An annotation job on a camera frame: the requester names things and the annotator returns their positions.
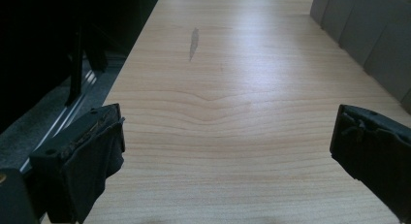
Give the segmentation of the silver floor rail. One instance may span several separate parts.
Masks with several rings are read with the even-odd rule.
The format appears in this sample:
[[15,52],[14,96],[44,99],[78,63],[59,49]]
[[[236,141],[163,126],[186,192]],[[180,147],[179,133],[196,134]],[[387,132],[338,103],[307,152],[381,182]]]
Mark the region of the silver floor rail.
[[28,151],[17,167],[21,172],[28,170],[31,152],[67,128],[82,114],[104,103],[106,93],[99,89],[101,76],[101,73],[88,70],[81,82],[80,95],[70,105],[66,104],[67,87],[63,86],[52,90],[29,112],[29,119],[26,121],[28,133],[23,135],[24,146],[28,147]]

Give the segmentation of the grey partition panel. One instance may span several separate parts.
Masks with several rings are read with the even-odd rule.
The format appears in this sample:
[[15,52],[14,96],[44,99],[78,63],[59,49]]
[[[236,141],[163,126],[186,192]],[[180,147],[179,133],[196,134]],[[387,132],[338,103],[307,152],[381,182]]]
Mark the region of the grey partition panel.
[[313,0],[310,15],[411,113],[411,0]]

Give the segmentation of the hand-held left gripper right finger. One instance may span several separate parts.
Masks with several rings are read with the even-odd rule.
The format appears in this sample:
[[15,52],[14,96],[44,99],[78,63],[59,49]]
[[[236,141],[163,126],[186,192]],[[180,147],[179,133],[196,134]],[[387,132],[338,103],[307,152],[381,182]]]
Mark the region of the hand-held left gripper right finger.
[[411,223],[411,128],[378,112],[341,105],[330,153],[401,223]]

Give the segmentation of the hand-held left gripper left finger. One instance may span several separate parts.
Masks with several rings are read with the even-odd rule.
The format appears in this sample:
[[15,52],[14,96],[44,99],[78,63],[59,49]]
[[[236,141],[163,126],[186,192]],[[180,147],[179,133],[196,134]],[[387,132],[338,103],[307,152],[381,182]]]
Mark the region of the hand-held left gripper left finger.
[[54,223],[82,223],[118,172],[125,151],[120,106],[93,109],[30,154],[45,183],[46,213]]

